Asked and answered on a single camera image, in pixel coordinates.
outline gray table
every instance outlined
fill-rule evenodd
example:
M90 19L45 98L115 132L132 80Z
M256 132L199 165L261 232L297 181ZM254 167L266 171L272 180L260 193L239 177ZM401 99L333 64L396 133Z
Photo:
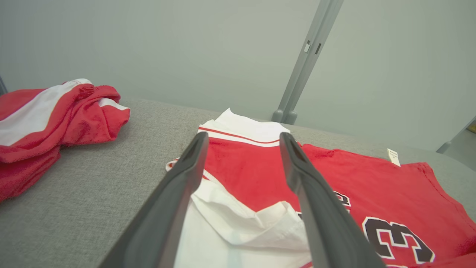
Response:
M64 148L23 195L0 203L0 266L96 267L179 156L199 124L220 113L126 99L130 122L116 141ZM441 186L476 220L476 173L433 152L286 125L301 143L400 162L427 162Z

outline white trim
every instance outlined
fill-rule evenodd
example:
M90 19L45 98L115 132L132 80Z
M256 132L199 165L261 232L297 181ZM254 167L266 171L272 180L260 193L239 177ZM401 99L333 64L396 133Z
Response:
M109 98L102 98L99 100L99 107L103 107L103 106L106 106L106 105L110 105L114 108L117 108L121 111L124 111L126 109L129 109L129 107L125 107L125 106L122 106L120 105L119 103L113 101L112 99L109 99Z
M218 185L219 187L223 188L225 191L225 187L223 186L223 184L221 184L220 181L217 180L217 178L215 178L215 176L213 176L210 172L208 172L206 169L203 169L203 175L205 176L205 178L207 178L209 181L211 182L214 182L216 185Z
M50 87L1 120L0 145L11 146L30 133L45 130L60 98L79 84L91 84L91 82L87 79L76 79Z
M165 171L169 172L169 171L174 167L175 163L177 163L178 160L179 160L179 159L176 158L176 159L174 159L174 160L168 162L168 163L165 165Z
M229 108L216 120L209 120L200 125L200 127L224 133L207 131L208 135L212 138L238 141L261 147L278 146L279 135L282 132L290 133L287 128L279 123L258 122L251 118L234 114Z
M260 143L260 142L255 142L255 141L251 141L249 139L246 139L245 137L241 138L241 137L235 137L235 136L231 136L231 135L227 135L227 134L221 134L221 133L216 133L216 132L213 132L213 131L207 131L207 130L203 130L203 129L199 129L197 131L197 133L200 133L200 132L207 132L208 133L208 136L210 138L217 138L217 139L222 139L222 140L227 140L227 141L235 141L235 142L241 142L241 143L246 143L246 144L251 144L251 145L256 145L256 146L260 146L260 147L275 147L275 146L279 146L279 138L272 141L272 143Z

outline black number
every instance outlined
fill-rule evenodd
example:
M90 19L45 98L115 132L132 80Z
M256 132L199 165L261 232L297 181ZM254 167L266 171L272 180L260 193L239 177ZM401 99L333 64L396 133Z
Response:
M349 197L336 191L334 191L334 194L336 194L337 198L342 202L344 206L351 206Z
M422 264L435 259L433 251L405 225L394 222L388 223L379 218L366 217L362 227L365 236L382 258L395 259L390 245L387 242L382 242L380 238L381 232L387 232L390 235L390 243L393 247L408 247L407 237L412 237L416 241L418 246L412 247L416 263Z

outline white tag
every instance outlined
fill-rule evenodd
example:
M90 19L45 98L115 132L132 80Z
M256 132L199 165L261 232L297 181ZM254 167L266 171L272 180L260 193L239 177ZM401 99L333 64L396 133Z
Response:
M310 47L310 45L309 45L309 43L307 43L306 46L304 47L304 52L307 53L309 51L309 47Z
M390 161L392 161L392 163L396 164L397 166L400 166L400 161L398 160L397 152L387 148L387 153L388 157L390 157Z

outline folded shirt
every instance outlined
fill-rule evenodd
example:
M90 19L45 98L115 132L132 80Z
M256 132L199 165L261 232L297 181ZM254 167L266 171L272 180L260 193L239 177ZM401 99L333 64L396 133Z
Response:
M130 109L107 85L76 79L0 96L0 202L35 184L60 158L60 146L113 141Z

